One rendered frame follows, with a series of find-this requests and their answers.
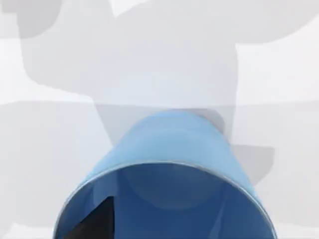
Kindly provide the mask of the light blue cup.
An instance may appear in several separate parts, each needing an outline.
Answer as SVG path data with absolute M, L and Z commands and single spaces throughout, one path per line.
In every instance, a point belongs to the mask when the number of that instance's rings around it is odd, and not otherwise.
M 148 116 L 68 197 L 52 239 L 67 239 L 107 197 L 114 197 L 114 239 L 278 239 L 254 189 L 274 154 L 229 143 L 191 112 Z

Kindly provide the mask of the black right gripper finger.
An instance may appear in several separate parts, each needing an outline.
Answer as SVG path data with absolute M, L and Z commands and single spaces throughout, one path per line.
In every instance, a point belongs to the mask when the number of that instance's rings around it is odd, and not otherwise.
M 67 239 L 114 239 L 114 197 L 107 197 L 77 224 Z

